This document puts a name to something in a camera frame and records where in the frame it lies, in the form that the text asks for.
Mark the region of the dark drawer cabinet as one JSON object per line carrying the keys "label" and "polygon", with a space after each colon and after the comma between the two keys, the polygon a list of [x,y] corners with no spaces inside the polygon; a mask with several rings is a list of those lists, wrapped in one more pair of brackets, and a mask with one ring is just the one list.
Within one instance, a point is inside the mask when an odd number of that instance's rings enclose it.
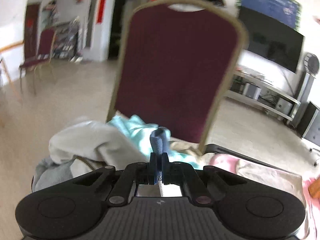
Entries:
{"label": "dark drawer cabinet", "polygon": [[319,107],[311,101],[306,107],[306,110],[296,128],[298,135],[319,146],[319,131],[320,131],[320,113]]}

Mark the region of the silver box on stand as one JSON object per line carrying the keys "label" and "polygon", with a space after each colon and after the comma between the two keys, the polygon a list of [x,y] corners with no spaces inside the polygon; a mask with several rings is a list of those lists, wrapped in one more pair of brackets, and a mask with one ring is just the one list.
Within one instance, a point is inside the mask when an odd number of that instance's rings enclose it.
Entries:
{"label": "silver box on stand", "polygon": [[259,98],[261,88],[253,83],[247,82],[244,86],[242,94],[250,99],[257,100]]}

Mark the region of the red door couplet banner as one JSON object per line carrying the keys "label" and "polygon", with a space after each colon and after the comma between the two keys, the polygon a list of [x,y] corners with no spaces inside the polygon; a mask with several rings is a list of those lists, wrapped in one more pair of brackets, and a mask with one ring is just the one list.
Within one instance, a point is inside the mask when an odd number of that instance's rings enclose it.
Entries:
{"label": "red door couplet banner", "polygon": [[98,13],[97,13],[97,24],[102,24],[102,22],[103,22],[105,2],[106,2],[106,0],[99,1],[99,7],[98,7]]}

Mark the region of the maroon banquet chair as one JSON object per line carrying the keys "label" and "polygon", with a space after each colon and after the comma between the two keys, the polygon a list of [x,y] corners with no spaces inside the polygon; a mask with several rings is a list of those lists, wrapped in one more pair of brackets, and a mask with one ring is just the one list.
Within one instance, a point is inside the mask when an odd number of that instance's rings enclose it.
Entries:
{"label": "maroon banquet chair", "polygon": [[138,115],[204,154],[241,52],[244,24],[204,0],[154,0],[136,8],[121,40],[107,113]]}

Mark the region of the beige garment with navy trim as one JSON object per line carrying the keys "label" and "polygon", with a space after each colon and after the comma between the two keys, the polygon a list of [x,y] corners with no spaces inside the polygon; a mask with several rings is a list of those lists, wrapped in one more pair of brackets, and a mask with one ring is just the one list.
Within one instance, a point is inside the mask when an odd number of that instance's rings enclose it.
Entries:
{"label": "beige garment with navy trim", "polygon": [[149,182],[179,186],[182,194],[166,222],[213,239],[298,238],[306,211],[294,195],[217,166],[196,170],[182,159],[171,162],[163,127],[151,132],[150,144]]}

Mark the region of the orange juice bottle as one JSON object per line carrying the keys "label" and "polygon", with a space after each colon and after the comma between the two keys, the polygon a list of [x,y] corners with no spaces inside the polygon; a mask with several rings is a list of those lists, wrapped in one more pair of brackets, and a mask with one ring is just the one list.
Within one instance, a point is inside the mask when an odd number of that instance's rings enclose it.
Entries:
{"label": "orange juice bottle", "polygon": [[312,198],[320,198],[320,178],[317,178],[309,185],[308,191]]}

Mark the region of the pink dog-print towel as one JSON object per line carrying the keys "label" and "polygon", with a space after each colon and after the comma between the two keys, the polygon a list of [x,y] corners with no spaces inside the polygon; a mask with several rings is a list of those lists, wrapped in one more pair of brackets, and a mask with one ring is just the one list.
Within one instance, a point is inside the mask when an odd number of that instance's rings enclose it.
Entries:
{"label": "pink dog-print towel", "polygon": [[304,180],[300,175],[256,164],[229,154],[207,153],[204,163],[241,177],[286,191],[297,197],[306,209],[306,219],[297,233],[300,239],[319,239],[319,199],[312,198],[308,187],[314,178]]}

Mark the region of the light blue cloth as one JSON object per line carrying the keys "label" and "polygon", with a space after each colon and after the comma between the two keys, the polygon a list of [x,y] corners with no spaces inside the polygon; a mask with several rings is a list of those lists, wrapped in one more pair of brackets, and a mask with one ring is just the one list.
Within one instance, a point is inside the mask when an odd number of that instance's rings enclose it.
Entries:
{"label": "light blue cloth", "polygon": [[[149,160],[150,153],[152,152],[150,135],[154,130],[159,128],[157,124],[146,124],[137,115],[132,115],[130,118],[116,115],[111,121],[108,121],[107,124],[117,128],[123,133],[125,137],[127,137],[136,148],[147,157],[147,160]],[[170,162],[182,161],[189,163],[197,170],[202,169],[204,166],[200,158],[175,150],[169,150],[168,157]]]}

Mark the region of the tan cloth on chair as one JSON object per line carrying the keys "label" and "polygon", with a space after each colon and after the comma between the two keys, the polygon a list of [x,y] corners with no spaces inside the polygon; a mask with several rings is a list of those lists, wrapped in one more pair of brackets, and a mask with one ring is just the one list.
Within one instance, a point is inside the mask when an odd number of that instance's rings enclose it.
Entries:
{"label": "tan cloth on chair", "polygon": [[204,153],[198,148],[198,144],[187,142],[183,140],[170,140],[170,149],[179,153],[191,155],[193,157],[203,156]]}

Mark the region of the metal tv stand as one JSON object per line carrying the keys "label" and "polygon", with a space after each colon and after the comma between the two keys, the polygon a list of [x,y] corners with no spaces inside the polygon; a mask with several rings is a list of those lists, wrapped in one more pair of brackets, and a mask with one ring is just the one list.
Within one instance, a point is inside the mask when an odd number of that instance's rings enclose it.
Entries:
{"label": "metal tv stand", "polygon": [[[261,88],[257,100],[250,99],[242,94],[245,84],[253,83]],[[233,83],[226,93],[226,97],[251,107],[260,109],[287,123],[291,122],[296,114],[300,102],[272,85],[264,75],[252,69],[239,66],[233,76]]]}

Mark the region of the white cloth on chair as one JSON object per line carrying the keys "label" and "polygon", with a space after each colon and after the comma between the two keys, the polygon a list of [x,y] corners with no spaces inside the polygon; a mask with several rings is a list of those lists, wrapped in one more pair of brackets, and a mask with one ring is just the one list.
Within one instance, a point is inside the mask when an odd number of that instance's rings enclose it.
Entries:
{"label": "white cloth on chair", "polygon": [[121,170],[131,163],[148,161],[117,128],[97,121],[85,121],[61,130],[52,136],[48,149],[57,164],[81,157]]}

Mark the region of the wall-mounted black television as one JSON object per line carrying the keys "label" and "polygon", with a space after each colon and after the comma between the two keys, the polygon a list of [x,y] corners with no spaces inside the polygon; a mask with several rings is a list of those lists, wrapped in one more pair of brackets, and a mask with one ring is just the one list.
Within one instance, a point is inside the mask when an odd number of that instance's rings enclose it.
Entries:
{"label": "wall-mounted black television", "polygon": [[240,8],[238,19],[249,33],[248,51],[296,72],[304,41],[302,34],[247,7]]}

